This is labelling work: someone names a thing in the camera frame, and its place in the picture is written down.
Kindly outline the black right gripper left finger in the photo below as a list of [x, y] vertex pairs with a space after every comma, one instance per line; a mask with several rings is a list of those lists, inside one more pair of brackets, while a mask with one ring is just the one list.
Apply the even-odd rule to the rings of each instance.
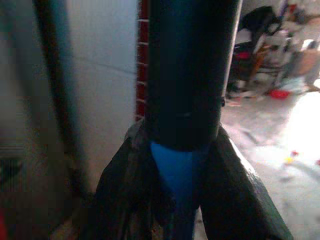
[[172, 239], [175, 200], [152, 157], [143, 122], [105, 167], [90, 209], [89, 240]]

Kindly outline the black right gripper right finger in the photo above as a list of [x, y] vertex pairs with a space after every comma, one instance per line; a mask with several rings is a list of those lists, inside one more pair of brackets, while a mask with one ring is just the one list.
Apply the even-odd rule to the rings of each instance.
[[209, 240], [291, 240], [264, 183], [220, 127], [210, 145], [200, 208]]

